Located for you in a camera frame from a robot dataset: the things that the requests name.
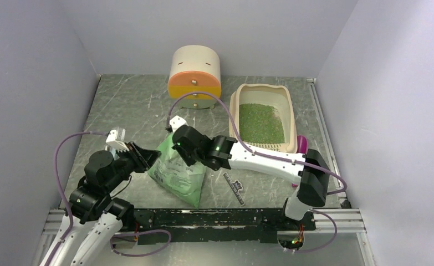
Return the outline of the green litter bag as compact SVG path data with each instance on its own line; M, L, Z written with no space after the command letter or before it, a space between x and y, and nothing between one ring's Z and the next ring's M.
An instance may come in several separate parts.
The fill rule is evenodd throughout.
M169 135L158 146L161 155L147 174L160 186L197 208L200 204L206 167L199 162L187 166L172 146L172 135Z

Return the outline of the magenta plastic scoop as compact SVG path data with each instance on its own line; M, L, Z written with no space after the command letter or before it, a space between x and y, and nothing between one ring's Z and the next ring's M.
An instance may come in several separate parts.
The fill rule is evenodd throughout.
M297 136L297 153L301 153L303 155L306 155L308 152L308 140L303 135Z

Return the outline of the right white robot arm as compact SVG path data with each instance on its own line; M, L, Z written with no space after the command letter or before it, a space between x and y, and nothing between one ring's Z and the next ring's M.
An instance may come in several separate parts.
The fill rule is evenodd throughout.
M296 184L297 189L287 199L280 218L286 229L295 229L307 211L326 204L328 166L317 150L283 153L254 147L223 135L210 139L186 124L167 129L172 132L172 148L187 166L199 162L214 171L221 168L251 170Z

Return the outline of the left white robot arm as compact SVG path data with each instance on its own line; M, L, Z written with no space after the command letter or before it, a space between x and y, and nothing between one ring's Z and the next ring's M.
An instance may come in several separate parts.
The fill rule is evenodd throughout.
M117 232L136 226L134 205L113 198L111 192L132 173L148 171L161 152L142 149L134 142L121 142L113 148L114 155L101 150L90 156L41 265L90 265Z

